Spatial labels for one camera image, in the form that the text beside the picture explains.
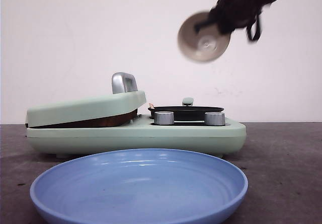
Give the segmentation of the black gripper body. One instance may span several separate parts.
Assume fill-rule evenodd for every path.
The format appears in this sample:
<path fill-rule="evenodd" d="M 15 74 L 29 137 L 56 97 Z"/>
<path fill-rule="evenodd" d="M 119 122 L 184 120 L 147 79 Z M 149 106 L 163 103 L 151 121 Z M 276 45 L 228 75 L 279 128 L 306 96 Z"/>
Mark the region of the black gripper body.
<path fill-rule="evenodd" d="M 261 36 L 260 14 L 265 5 L 276 0 L 218 0 L 207 18 L 194 25 L 195 33 L 203 28 L 216 25 L 221 34 L 232 33 L 235 29 L 246 28 L 248 40 L 258 41 Z"/>

